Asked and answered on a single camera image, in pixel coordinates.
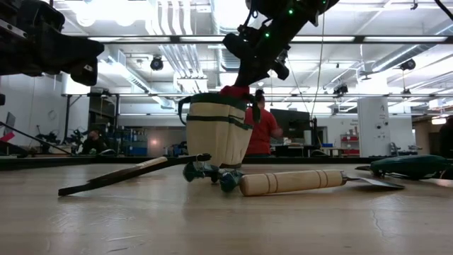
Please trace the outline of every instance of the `computer monitor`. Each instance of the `computer monitor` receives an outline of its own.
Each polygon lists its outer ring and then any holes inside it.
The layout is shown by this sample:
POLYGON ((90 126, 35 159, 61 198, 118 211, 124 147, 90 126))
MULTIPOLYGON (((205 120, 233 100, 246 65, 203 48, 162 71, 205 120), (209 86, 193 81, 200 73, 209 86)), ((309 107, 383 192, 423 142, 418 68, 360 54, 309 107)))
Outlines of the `computer monitor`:
POLYGON ((295 110, 270 109, 283 130, 283 137, 304 138, 304 131, 310 128, 310 113, 295 110))

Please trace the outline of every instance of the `wooden table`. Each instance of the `wooden table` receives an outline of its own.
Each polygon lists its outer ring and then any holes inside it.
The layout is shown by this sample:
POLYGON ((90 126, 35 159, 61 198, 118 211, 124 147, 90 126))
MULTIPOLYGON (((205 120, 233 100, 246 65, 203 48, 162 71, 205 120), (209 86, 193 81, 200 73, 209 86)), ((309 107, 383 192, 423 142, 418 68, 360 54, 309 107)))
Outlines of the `wooden table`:
MULTIPOLYGON (((402 181, 403 191, 362 182, 244 198, 182 166, 58 198, 125 165, 0 172, 2 254, 451 254, 451 181, 402 181)), ((246 173, 353 165, 244 166, 246 173)))

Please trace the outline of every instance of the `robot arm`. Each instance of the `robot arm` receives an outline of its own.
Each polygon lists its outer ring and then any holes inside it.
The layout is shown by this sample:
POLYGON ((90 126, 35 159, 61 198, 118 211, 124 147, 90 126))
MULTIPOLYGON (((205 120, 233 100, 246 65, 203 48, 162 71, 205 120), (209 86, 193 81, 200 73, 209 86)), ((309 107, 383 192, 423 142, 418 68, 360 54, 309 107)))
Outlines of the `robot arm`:
POLYGON ((97 82, 100 42, 62 35, 64 16, 39 0, 0 0, 0 75, 71 74, 81 84, 97 82))
POLYGON ((248 87, 261 79, 268 78, 274 70, 279 79, 286 79, 289 70, 279 57, 289 50, 289 42, 302 27, 310 22, 318 25, 318 16, 329 10, 339 0, 251 0, 249 16, 238 27, 239 35, 230 33, 223 43, 233 55, 241 60, 234 86, 248 87), (248 21, 259 12, 272 23, 263 22, 259 29, 248 27, 248 21))

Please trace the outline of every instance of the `white pillar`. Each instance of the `white pillar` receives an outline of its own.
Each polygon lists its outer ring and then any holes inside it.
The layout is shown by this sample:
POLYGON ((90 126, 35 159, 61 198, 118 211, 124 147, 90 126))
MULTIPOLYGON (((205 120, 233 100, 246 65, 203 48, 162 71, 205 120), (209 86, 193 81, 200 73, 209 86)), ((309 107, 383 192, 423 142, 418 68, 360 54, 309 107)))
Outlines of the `white pillar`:
POLYGON ((390 156, 389 107, 386 97, 358 101, 361 157, 390 156))

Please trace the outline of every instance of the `green tool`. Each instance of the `green tool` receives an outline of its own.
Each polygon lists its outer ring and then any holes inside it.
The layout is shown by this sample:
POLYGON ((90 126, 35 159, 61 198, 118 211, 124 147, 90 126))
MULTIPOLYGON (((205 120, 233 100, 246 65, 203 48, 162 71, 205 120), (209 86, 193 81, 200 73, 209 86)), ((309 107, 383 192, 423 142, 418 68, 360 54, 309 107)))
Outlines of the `green tool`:
POLYGON ((439 176, 443 171, 452 168, 448 159, 435 155, 399 156, 374 161, 369 170, 375 175, 384 177, 386 174, 393 177, 411 180, 430 179, 439 176))

